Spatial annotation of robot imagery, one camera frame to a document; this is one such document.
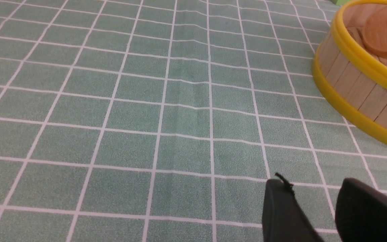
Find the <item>green surface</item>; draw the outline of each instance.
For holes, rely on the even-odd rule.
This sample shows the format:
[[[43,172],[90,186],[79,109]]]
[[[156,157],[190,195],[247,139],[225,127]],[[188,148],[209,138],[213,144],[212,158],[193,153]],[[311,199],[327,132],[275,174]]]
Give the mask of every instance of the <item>green surface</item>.
[[[313,82],[337,9],[0,1],[0,241],[260,242],[275,172],[340,241],[338,188],[387,194],[387,147]]]

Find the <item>yellow plastic band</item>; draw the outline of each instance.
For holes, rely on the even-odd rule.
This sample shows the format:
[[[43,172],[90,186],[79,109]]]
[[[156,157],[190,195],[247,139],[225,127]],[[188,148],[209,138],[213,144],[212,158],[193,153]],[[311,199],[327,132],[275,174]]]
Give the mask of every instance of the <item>yellow plastic band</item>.
[[[387,0],[354,0],[346,3],[335,14],[334,20],[331,23],[331,35],[338,49],[358,70],[372,81],[387,89],[387,66],[359,46],[344,26],[343,12],[345,9],[364,3],[387,4]]]
[[[352,107],[333,89],[331,85],[329,85],[319,66],[318,51],[316,51],[316,55],[313,60],[312,70],[316,86],[324,98],[331,104],[332,107],[334,107],[334,109],[336,109],[350,123],[354,124],[368,135],[383,142],[384,144],[387,144],[387,129],[376,124]]]

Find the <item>bamboo steamer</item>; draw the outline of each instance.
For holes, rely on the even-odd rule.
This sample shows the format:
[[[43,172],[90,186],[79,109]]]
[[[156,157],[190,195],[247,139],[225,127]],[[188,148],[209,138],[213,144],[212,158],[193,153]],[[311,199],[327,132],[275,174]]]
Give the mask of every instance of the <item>bamboo steamer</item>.
[[[354,0],[342,6],[312,71],[318,89],[341,115],[387,144],[387,58],[367,51],[362,36],[369,17],[384,7],[387,0]]]

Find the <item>black plastic part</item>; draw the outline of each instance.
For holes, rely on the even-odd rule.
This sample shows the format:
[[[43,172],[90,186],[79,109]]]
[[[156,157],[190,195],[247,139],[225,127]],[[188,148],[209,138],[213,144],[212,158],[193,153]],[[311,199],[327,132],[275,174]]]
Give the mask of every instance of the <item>black plastic part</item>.
[[[292,184],[282,176],[283,182],[266,182],[262,230],[264,242],[323,242],[299,207]]]
[[[344,179],[335,224],[344,242],[387,242],[387,196],[354,178]]]

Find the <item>white grid line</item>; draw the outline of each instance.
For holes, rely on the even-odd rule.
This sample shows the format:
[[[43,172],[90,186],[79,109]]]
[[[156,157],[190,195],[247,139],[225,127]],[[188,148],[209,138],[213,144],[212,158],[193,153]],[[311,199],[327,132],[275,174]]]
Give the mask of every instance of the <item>white grid line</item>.
[[[177,0],[174,1],[174,12],[173,12],[173,16],[172,16],[172,26],[171,26],[170,41],[169,41],[169,46],[168,46],[168,56],[167,56],[167,63],[166,63],[166,70],[165,70],[164,87],[163,87],[162,101],[161,101],[161,107],[160,107],[160,113],[159,113],[158,132],[157,132],[157,136],[156,136],[155,153],[153,155],[152,174],[150,176],[149,194],[147,196],[146,219],[144,220],[143,237],[142,237],[143,242],[147,241],[147,234],[148,234],[148,230],[149,230],[149,218],[151,216],[151,211],[152,211],[152,199],[153,199],[153,192],[154,192],[154,188],[155,188],[155,177],[156,177],[156,169],[157,169],[158,155],[159,155],[158,151],[159,151],[159,144],[160,144],[160,138],[161,138],[161,132],[162,132],[162,122],[163,122],[163,115],[164,115],[164,109],[165,109],[164,103],[165,103],[166,89],[167,89],[167,84],[168,84],[169,64],[171,61],[170,57],[171,57],[172,39],[173,39],[174,28],[175,28],[176,9],[177,9]]]
[[[2,60],[11,60],[11,61],[20,61],[17,59],[12,59],[12,58],[4,58],[0,57]],[[208,61],[205,60],[199,60],[199,59],[194,59],[194,58],[184,58],[184,57],[171,57],[171,60],[187,60],[187,61],[198,61],[201,63],[206,63],[208,64]],[[59,66],[59,67],[71,67],[72,65],[64,65],[64,64],[56,64],[56,63],[44,63],[44,62],[38,62],[38,61],[23,61],[25,63],[36,63],[36,64],[43,64],[43,65],[48,65],[48,66]],[[247,70],[247,67],[244,66],[230,66],[226,64],[221,64],[221,63],[214,63],[211,62],[211,64],[215,66],[223,66],[223,67],[229,67],[233,69],[242,69],[242,70]],[[89,68],[89,67],[82,67],[82,66],[73,66],[73,69],[82,69],[82,70],[90,70],[90,71],[96,71],[96,72],[104,72],[104,73],[112,73],[112,74],[118,74],[118,72],[115,71],[108,71],[108,70],[102,70],[102,69],[96,69],[96,68]],[[250,70],[254,71],[260,71],[260,72],[270,72],[270,73],[278,73],[278,74],[286,74],[284,71],[275,71],[275,70],[268,70],[268,69],[260,69],[260,68],[250,68]],[[304,77],[312,77],[312,75],[308,74],[302,74],[302,73],[293,73],[289,72],[291,75],[297,75],[297,76],[304,76]]]
[[[65,214],[65,215],[75,215],[77,211],[75,210],[60,210],[60,209],[49,209],[49,208],[31,208],[31,207],[19,207],[9,205],[6,207],[7,210],[14,211],[27,211],[35,213],[51,213],[51,214]],[[121,214],[121,213],[97,213],[97,212],[88,212],[80,211],[78,213],[80,216],[97,216],[97,217],[110,217],[110,218],[124,218],[124,219],[146,219],[145,215],[133,215],[133,214]],[[175,217],[175,216],[150,216],[150,220],[166,220],[166,221],[176,221],[176,222],[188,222],[188,223],[197,223],[197,224],[213,224],[218,225],[229,225],[236,227],[252,227],[252,228],[262,228],[262,224],[254,223],[240,223],[233,221],[224,221],[224,220],[206,220],[206,219],[196,219],[196,218],[187,218],[187,217]],[[321,229],[315,228],[319,233],[337,233],[337,230]]]
[[[63,3],[63,5],[60,7],[59,11],[55,14],[55,16],[52,18],[52,20],[50,21],[50,23],[48,23],[47,27],[46,27],[46,28],[43,30],[43,32],[41,33],[41,36],[40,36],[40,38],[38,39],[38,41],[41,41],[41,40],[42,40],[42,38],[43,38],[44,35],[46,34],[47,30],[50,28],[51,24],[56,20],[56,18],[58,17],[58,15],[60,14],[60,12],[62,11],[63,7],[67,4],[67,2],[68,2],[68,0],[65,0],[65,2]],[[12,81],[14,80],[14,78],[15,78],[16,75],[19,73],[20,69],[22,68],[23,63],[25,62],[25,60],[28,59],[29,56],[31,56],[32,52],[34,52],[35,48],[38,46],[38,41],[37,41],[37,43],[34,44],[34,46],[31,48],[31,50],[30,50],[29,53],[25,56],[25,58],[23,58],[23,60],[20,62],[19,66],[18,66],[18,68],[17,68],[17,70],[16,70],[16,72],[12,75],[12,77],[10,78],[10,80],[7,82],[6,87],[8,87],[8,86],[12,83]],[[4,93],[6,92],[6,90],[7,90],[7,88],[4,88],[3,91],[0,93],[0,100],[1,100],[2,95],[4,95]],[[31,152],[28,153],[27,158],[30,158],[30,157],[31,157]],[[11,186],[11,188],[10,188],[8,194],[7,194],[7,196],[6,196],[5,199],[4,199],[3,207],[0,209],[0,219],[1,219],[2,215],[3,215],[3,213],[4,213],[4,207],[8,205],[8,203],[9,203],[9,201],[10,201],[10,199],[11,199],[11,196],[13,195],[13,193],[14,193],[16,187],[17,187],[18,182],[20,181],[20,177],[22,176],[23,172],[25,171],[25,168],[26,168],[27,163],[28,163],[28,162],[24,162],[24,163],[22,164],[22,167],[20,168],[20,170],[19,170],[19,172],[18,172],[18,174],[17,174],[17,176],[16,176],[16,178],[15,178],[15,180],[14,180],[14,182],[13,182],[13,184],[12,184],[12,186]]]
[[[39,6],[39,5],[33,5],[33,4],[26,4],[26,5],[29,5],[29,6],[36,6],[36,7],[40,7],[40,8],[47,8],[47,9],[58,9],[58,8],[55,8],[55,7],[49,7],[49,6]],[[63,11],[68,11],[68,12],[80,12],[80,13],[86,13],[86,14],[93,14],[93,15],[97,15],[97,13],[95,12],[86,12],[86,11],[80,11],[80,10],[74,10],[74,9],[63,9]],[[134,18],[130,18],[130,17],[125,17],[125,16],[122,16],[122,15],[113,15],[113,14],[106,14],[106,13],[102,13],[101,14],[102,16],[110,16],[110,17],[116,17],[116,18],[125,18],[125,19],[130,19],[130,20],[135,20]],[[219,16],[219,15],[214,15],[214,16],[211,16],[211,17],[219,17],[219,18],[226,18],[226,19],[231,19],[231,20],[237,20],[236,18],[230,18],[230,17],[225,17],[225,16]],[[167,26],[170,26],[171,24],[170,23],[165,23],[165,22],[158,22],[158,21],[154,21],[154,20],[147,20],[147,19],[139,19],[139,21],[145,21],[145,22],[150,22],[150,23],[157,23],[157,24],[162,24],[162,25],[167,25]],[[270,25],[269,23],[262,23],[262,22],[257,22],[257,21],[253,21],[253,20],[242,20],[242,21],[247,21],[247,22],[253,22],[253,23],[259,23],[259,24],[263,24],[263,25]],[[175,26],[197,26],[201,29],[204,29],[204,30],[207,30],[205,27],[203,26],[198,26],[196,24],[175,24]],[[280,26],[280,27],[287,27],[287,28],[291,28],[291,29],[301,29],[300,27],[292,27],[292,26],[283,26],[283,25],[275,25],[275,26]],[[307,29],[309,31],[313,31],[313,32],[323,32],[323,31],[320,31],[320,30],[315,30],[315,29]],[[240,34],[240,33],[234,33],[234,32],[225,32],[225,33],[231,33],[231,34]]]
[[[248,68],[247,72],[249,75],[250,86],[252,88],[252,99],[253,99],[253,106],[255,109],[256,125],[258,126],[259,140],[261,142],[262,156],[264,158],[265,173],[267,175],[267,178],[270,179],[271,178],[270,167],[268,165],[267,153],[265,151],[265,146],[264,146],[264,137],[262,135],[261,122],[259,120],[259,111],[258,111],[258,104],[256,103],[256,95],[255,95],[255,92],[253,91],[255,89],[255,87],[254,87],[254,84],[252,81],[252,73],[250,72],[250,61],[249,61],[249,55],[247,53],[246,40],[244,38],[244,29],[243,29],[243,23],[241,22],[240,5],[239,5],[238,0],[236,0],[236,3],[237,3],[238,18],[239,18],[238,20],[240,22],[241,37],[243,39],[244,56],[246,58],[246,64],[247,64],[247,68]]]
[[[90,164],[70,163],[70,162],[63,162],[63,161],[46,161],[46,160],[26,159],[26,158],[11,158],[11,157],[3,157],[3,156],[0,156],[0,161],[29,162],[34,164],[49,164],[49,165],[58,165],[58,166],[66,166],[66,167],[84,167],[84,168],[90,167]],[[143,173],[151,173],[153,171],[151,168],[119,167],[119,166],[101,165],[101,164],[94,164],[92,167],[99,168],[99,169],[107,169],[107,170],[123,170],[123,171],[143,172]],[[212,175],[209,173],[196,173],[196,172],[182,171],[182,170],[156,169],[155,172],[166,173],[166,174],[187,175],[187,176],[209,177],[209,178],[212,177]],[[260,183],[267,182],[266,178],[257,178],[257,177],[250,177],[250,176],[230,176],[230,175],[214,174],[213,177],[219,178],[219,179],[247,180],[247,181],[260,182]],[[299,187],[316,187],[316,188],[326,187],[329,189],[336,189],[336,190],[339,190],[341,188],[341,186],[334,186],[334,185],[324,186],[323,184],[311,184],[311,183],[300,183],[300,182],[292,182],[292,184]],[[387,194],[387,190],[378,190],[378,191],[380,191],[381,193]]]
[[[21,119],[14,119],[14,118],[0,118],[0,121],[19,122],[19,123],[25,123],[25,124],[40,124],[40,125],[44,123],[41,121],[29,121],[29,120],[21,120]],[[83,125],[77,125],[77,124],[61,124],[61,123],[47,122],[47,125],[58,126],[58,127],[82,128],[82,129],[89,129],[89,130],[101,130],[101,128],[99,127],[83,126]],[[157,133],[154,133],[154,132],[144,132],[144,131],[134,131],[134,130],[122,130],[122,129],[112,129],[112,128],[106,128],[105,130],[110,132],[120,132],[120,133],[157,135]],[[179,136],[179,137],[196,139],[196,140],[210,140],[210,138],[206,138],[206,137],[196,137],[196,136],[184,135],[179,133],[161,133],[161,136]],[[260,143],[245,141],[242,139],[213,138],[213,141],[228,141],[228,142],[244,143],[244,144],[255,145],[255,146],[261,145]],[[315,151],[315,152],[322,152],[322,153],[360,156],[359,153],[351,153],[351,152],[344,152],[344,151],[337,151],[337,150],[311,149],[311,148],[305,148],[305,147],[291,147],[291,146],[276,145],[276,144],[264,144],[264,146],[274,147],[274,148],[285,148],[285,149],[292,149],[292,150],[305,150],[305,151]],[[387,159],[387,156],[385,155],[364,154],[364,156],[372,157],[372,158]]]
[[[2,29],[2,27],[4,26],[4,24],[17,12],[17,10],[20,9],[20,7],[26,2],[27,0],[23,0],[12,12],[10,15],[8,15],[8,17],[4,18],[4,20],[1,22],[0,24],[0,30]],[[15,74],[9,79],[9,81],[7,81],[6,85],[4,86],[2,92],[0,93],[0,100],[2,98],[2,96],[4,95],[4,93],[6,92],[7,90],[7,87],[12,83],[12,81],[14,80],[14,77],[15,75],[20,71],[20,68],[22,68],[22,65],[23,65],[23,62],[27,59],[27,57],[29,57],[29,55],[32,53],[32,51],[30,51],[28,53],[28,55],[23,58],[23,60],[19,60],[20,63],[19,63],[19,66],[17,67],[17,70],[15,72]]]
[[[268,8],[267,1],[266,1],[266,0],[263,0],[263,2],[265,3],[266,8],[269,9],[269,8]],[[270,15],[268,15],[268,17],[269,17],[269,19],[270,19],[270,23],[271,23],[271,27],[272,27],[272,29],[273,29],[273,33],[274,33],[274,35],[277,37],[277,34],[276,34],[276,32],[275,32],[275,29],[274,29],[274,25],[273,25],[273,20],[271,19],[271,16],[270,16]],[[280,53],[282,54],[282,53],[283,53],[283,52],[282,52],[282,48],[281,48],[280,42],[279,42],[278,40],[277,40],[277,45],[278,45],[278,49],[279,49]],[[283,55],[282,55],[282,60],[283,60],[283,64],[284,64],[285,70],[286,70],[287,72],[289,72],[289,71],[288,71],[288,68],[287,68],[287,66],[286,66],[285,58],[284,58]],[[303,116],[302,111],[301,111],[301,107],[300,107],[299,102],[298,102],[298,98],[297,98],[296,95],[295,95],[296,92],[295,92],[295,88],[294,88],[294,86],[293,86],[293,84],[292,84],[292,80],[291,80],[290,74],[287,73],[287,76],[288,76],[289,83],[290,83],[291,88],[292,88],[292,92],[293,92],[293,94],[294,94],[294,99],[295,99],[295,103],[296,103],[296,106],[297,106],[297,109],[298,109],[298,113],[299,113],[301,119],[304,119],[304,116]],[[309,132],[308,132],[308,129],[307,129],[306,122],[305,122],[305,121],[302,121],[302,124],[303,124],[303,128],[304,128],[304,132],[305,132],[305,134],[306,134],[306,136],[307,136],[307,141],[308,141],[308,143],[309,143],[309,145],[310,145],[310,148],[313,150],[313,149],[314,149],[314,146],[313,146],[313,143],[312,143],[312,141],[311,141],[311,138],[310,138],[310,135],[309,135]],[[324,186],[326,186],[326,185],[327,185],[327,182],[326,182],[326,180],[325,180],[324,173],[322,172],[322,170],[321,170],[321,168],[320,168],[320,164],[319,164],[319,161],[318,161],[318,158],[317,158],[317,154],[316,154],[315,151],[313,151],[313,157],[314,157],[314,162],[315,162],[316,167],[317,167],[317,169],[318,169],[320,178],[321,178],[321,180],[322,180],[322,183],[324,184]],[[325,187],[325,195],[326,195],[326,197],[327,197],[327,201],[328,201],[329,209],[331,210],[332,217],[335,218],[334,206],[332,205],[331,196],[329,195],[329,191],[328,191],[328,188],[327,188],[327,187]]]
[[[48,23],[46,22],[39,22],[39,21],[33,21],[33,20],[26,20],[26,19],[20,19],[20,18],[10,18],[10,20],[15,20],[15,21],[20,21],[20,22],[26,22],[26,23],[36,23],[36,24],[43,24],[47,25]],[[68,25],[63,25],[63,24],[56,24],[52,23],[52,26],[59,26],[59,27],[66,27],[66,28],[71,28],[71,29],[89,29],[88,27],[81,27],[81,26],[68,26]],[[116,34],[124,34],[124,35],[129,35],[129,33],[125,32],[119,32],[119,31],[114,31],[114,30],[106,30],[106,29],[94,29],[94,31],[99,31],[99,32],[109,32],[109,33],[116,33]],[[219,30],[210,30],[211,32],[223,32],[223,33],[228,33],[228,34],[235,34],[235,35],[241,35],[241,33],[233,33],[233,32],[225,32],[225,31],[219,31]],[[253,37],[260,37],[260,38],[266,38],[266,39],[275,39],[275,37],[268,37],[268,36],[261,36],[261,35],[255,35],[255,34],[244,34],[246,36],[253,36]],[[153,37],[153,36],[146,36],[146,35],[141,35],[141,34],[134,34],[136,37],[144,37],[144,38],[150,38],[150,39],[156,39],[156,40],[169,40],[166,38],[161,38],[161,37]],[[286,41],[292,41],[292,42],[298,42],[298,43],[307,43],[305,41],[299,41],[299,40],[288,40],[288,39],[281,39],[278,38],[279,40],[286,40]]]
[[[318,5],[318,3],[317,3],[316,0],[315,0],[314,2],[316,3],[317,8],[318,8],[318,9],[322,12],[322,14],[324,15],[325,20],[327,20],[327,16],[326,16],[325,12],[319,7],[319,5]],[[364,154],[362,153],[361,148],[359,147],[359,144],[358,144],[358,142],[356,141],[355,136],[353,135],[353,131],[352,131],[352,129],[350,128],[350,125],[349,125],[349,123],[347,122],[347,119],[346,119],[345,117],[343,117],[343,120],[344,120],[344,123],[346,124],[347,130],[349,131],[349,135],[350,135],[350,137],[352,138],[353,144],[355,145],[356,150],[358,151],[358,153],[359,153],[360,156],[361,156],[362,163],[364,164],[365,170],[367,171],[368,176],[370,177],[370,180],[371,180],[371,182],[372,182],[372,184],[373,184],[373,187],[374,187],[376,190],[379,190],[379,187],[378,187],[378,185],[377,185],[377,183],[376,183],[376,180],[375,180],[375,178],[373,177],[373,173],[370,171],[370,168],[368,167],[367,160],[365,159],[365,156],[364,156]]]
[[[143,77],[143,76],[138,76],[138,75],[131,75],[131,74],[127,74],[127,73],[122,73],[122,75],[125,75],[125,76],[135,76],[135,77]],[[192,84],[192,85],[196,85],[196,84],[208,84],[208,82],[191,82],[191,81],[184,81],[184,80],[178,80],[178,79],[171,79],[171,78],[168,78],[169,81],[180,81],[180,82],[184,82],[184,83],[189,83],[189,84]],[[231,88],[235,88],[235,89],[241,89],[241,90],[249,90],[249,91],[252,91],[252,89],[250,88],[247,88],[247,87],[238,87],[238,86],[232,86],[232,85],[227,85],[227,84],[220,84],[220,83],[212,83],[213,86],[219,86],[219,87],[231,87]],[[7,89],[15,89],[15,90],[23,90],[23,91],[29,91],[29,92],[41,92],[41,93],[58,93],[57,91],[51,91],[51,90],[43,90],[43,89],[31,89],[31,88],[24,88],[24,87],[14,87],[14,86],[10,86],[10,87],[7,87]],[[254,92],[264,92],[264,93],[270,93],[270,94],[278,94],[278,95],[292,95],[290,93],[285,93],[285,92],[273,92],[273,91],[266,91],[266,90],[258,90],[258,89],[253,89]],[[62,92],[62,95],[70,95],[70,96],[79,96],[79,97],[87,97],[87,98],[95,98],[95,99],[107,99],[107,100],[110,100],[109,97],[105,97],[105,96],[95,96],[95,95],[86,95],[86,94],[80,94],[80,93],[71,93],[71,92]],[[320,96],[310,96],[310,95],[299,95],[297,94],[297,96],[299,97],[305,97],[305,98],[315,98],[315,99],[324,99],[323,97],[320,97]],[[124,101],[124,102],[131,102],[131,103],[145,103],[145,104],[159,104],[159,103],[155,103],[155,102],[149,102],[149,101],[140,101],[140,100],[133,100],[133,99],[122,99],[122,98],[116,98],[115,100],[117,101]],[[188,105],[183,105],[183,104],[180,104],[181,106],[184,106],[184,107],[187,107],[187,108],[192,108],[192,109],[203,109],[201,107],[193,107],[193,106],[188,106]],[[325,122],[325,123],[329,123],[329,124],[336,124],[336,125],[341,125],[342,123],[335,123],[335,122]]]
[[[0,17],[0,18],[3,18],[4,20],[1,22],[0,24],[0,30],[3,28],[4,24],[9,20],[11,19],[11,17],[13,17],[13,15],[17,12],[17,10],[19,10],[22,5],[24,5],[26,3],[27,0],[23,0],[21,3],[18,3],[17,7],[11,12],[10,15],[8,15],[7,17]]]
[[[102,13],[103,9],[105,8],[106,3],[107,3],[107,1],[104,0],[103,4],[101,6],[101,9],[100,9],[98,15],[96,16],[95,21],[92,24],[91,29],[90,29],[90,31],[89,31],[89,33],[88,33],[88,35],[87,35],[83,45],[86,44],[87,38],[92,33],[93,27],[95,26],[97,20],[99,19],[100,14]],[[98,150],[99,150],[100,145],[101,145],[101,141],[102,141],[102,138],[103,138],[103,135],[104,135],[104,132],[105,132],[105,128],[106,128],[107,122],[109,120],[110,113],[112,111],[112,106],[113,106],[113,103],[114,103],[114,98],[115,98],[116,93],[117,93],[117,88],[119,86],[119,82],[120,82],[120,78],[122,76],[123,68],[125,67],[126,58],[128,56],[129,47],[131,45],[132,37],[133,37],[134,31],[135,31],[135,27],[137,25],[138,16],[140,15],[140,11],[141,11],[141,4],[140,4],[140,6],[138,8],[137,18],[135,19],[134,24],[132,26],[131,35],[129,37],[128,43],[126,44],[125,55],[123,56],[122,64],[120,66],[120,70],[119,70],[118,75],[117,75],[116,83],[115,83],[114,88],[113,88],[112,98],[110,99],[109,106],[107,107],[107,111],[106,111],[106,114],[105,114],[105,117],[104,117],[104,121],[103,121],[102,127],[100,129],[98,140],[97,140],[97,142],[95,144],[95,148],[94,148],[94,152],[92,154],[92,158],[91,158],[91,161],[90,161],[90,164],[89,164],[88,172],[86,174],[86,178],[85,178],[85,181],[83,183],[83,187],[82,187],[82,190],[80,192],[80,196],[79,196],[79,199],[78,199],[78,202],[77,202],[76,213],[75,213],[75,215],[73,217],[73,220],[71,222],[71,226],[70,226],[70,230],[68,232],[67,238],[66,238],[66,242],[70,242],[71,239],[72,239],[72,236],[74,234],[74,230],[75,230],[75,227],[76,227],[76,224],[77,224],[77,219],[78,219],[78,213],[80,212],[81,206],[83,204],[83,200],[84,200],[84,196],[86,194],[87,186],[89,184],[89,180],[90,180],[90,177],[92,175],[93,165],[95,164],[95,160],[96,160],[96,157],[97,157],[97,154],[98,154]]]
[[[15,41],[20,41],[20,42],[26,42],[26,43],[36,43],[36,40],[26,40],[26,39],[20,39],[20,38],[13,38],[13,37],[6,37],[6,36],[0,36],[0,39],[2,40],[15,40]],[[206,43],[202,43],[198,40],[173,40],[173,42],[195,42],[195,43],[200,43],[203,45],[207,45]],[[64,43],[55,43],[55,42],[47,42],[47,41],[40,41],[38,43],[42,44],[48,44],[48,45],[54,45],[54,46],[63,46],[63,47],[72,47],[72,48],[80,48],[80,45],[72,45],[72,44],[64,44]],[[221,48],[221,49],[231,49],[231,50],[240,50],[244,51],[244,49],[237,49],[237,48],[231,48],[231,47],[225,47],[225,46],[218,46],[218,45],[211,45],[216,48]],[[118,53],[118,54],[125,54],[124,51],[119,51],[119,50],[112,50],[112,49],[101,49],[101,48],[96,48],[92,46],[85,46],[84,49],[92,49],[92,50],[98,50],[98,51],[103,51],[103,52],[109,52],[109,53]],[[271,52],[263,52],[263,51],[256,51],[256,50],[250,50],[248,49],[247,51],[253,52],[253,53],[259,53],[259,54],[267,54],[267,55],[279,55],[277,53],[271,53]],[[166,56],[163,55],[154,55],[154,54],[141,54],[141,53],[135,53],[135,52],[130,52],[128,53],[129,55],[136,55],[136,56],[148,56],[148,57],[155,57],[155,58],[167,58]],[[289,56],[289,57],[296,57],[296,58],[304,58],[304,59],[309,59],[312,60],[312,57],[305,57],[305,56],[296,56],[296,55],[284,55],[284,56]]]
[[[213,90],[212,90],[212,54],[211,54],[211,44],[210,44],[210,9],[209,9],[209,0],[206,2],[207,6],[207,54],[208,54],[208,74],[209,74],[209,130],[210,130],[210,172],[211,172],[211,192],[212,192],[212,241],[217,242],[217,226],[216,226],[216,185],[215,185],[215,155],[214,155],[214,128],[213,128]]]

